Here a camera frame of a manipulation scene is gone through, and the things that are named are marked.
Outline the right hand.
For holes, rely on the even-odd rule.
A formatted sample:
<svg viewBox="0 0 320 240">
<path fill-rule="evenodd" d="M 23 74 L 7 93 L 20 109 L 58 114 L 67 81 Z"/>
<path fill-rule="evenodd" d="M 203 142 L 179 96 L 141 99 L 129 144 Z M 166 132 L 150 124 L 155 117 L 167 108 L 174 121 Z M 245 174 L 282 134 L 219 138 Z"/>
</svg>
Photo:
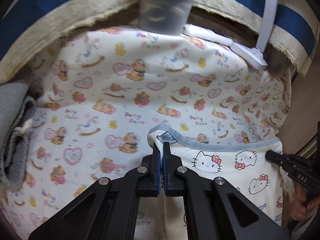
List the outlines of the right hand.
<svg viewBox="0 0 320 240">
<path fill-rule="evenodd" d="M 297 232 L 306 228 L 315 218 L 319 206 L 319 194 L 307 200 L 308 191 L 295 183 L 295 194 L 289 205 L 289 215 L 292 221 L 288 224 L 289 232 Z"/>
</svg>

